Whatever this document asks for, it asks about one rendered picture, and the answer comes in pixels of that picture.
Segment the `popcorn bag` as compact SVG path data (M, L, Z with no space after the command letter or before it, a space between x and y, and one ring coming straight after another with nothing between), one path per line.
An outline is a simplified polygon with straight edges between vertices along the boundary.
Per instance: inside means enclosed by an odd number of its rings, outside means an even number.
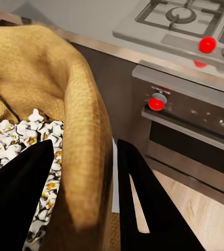
M0 123L30 122L34 109L46 124L63 122L60 183L38 251L121 251L117 144L88 62L47 27L0 27Z

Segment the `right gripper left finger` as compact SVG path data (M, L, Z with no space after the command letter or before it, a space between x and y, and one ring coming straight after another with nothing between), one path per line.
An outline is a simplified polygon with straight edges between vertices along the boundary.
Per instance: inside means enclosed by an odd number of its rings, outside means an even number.
M0 251L22 251L54 158L48 139L0 168Z

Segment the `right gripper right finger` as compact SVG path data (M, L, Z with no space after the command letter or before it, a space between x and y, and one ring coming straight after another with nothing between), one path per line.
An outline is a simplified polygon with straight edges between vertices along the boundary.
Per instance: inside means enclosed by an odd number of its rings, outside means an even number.
M121 251L205 251L138 149L117 140ZM132 180L150 233L137 228Z

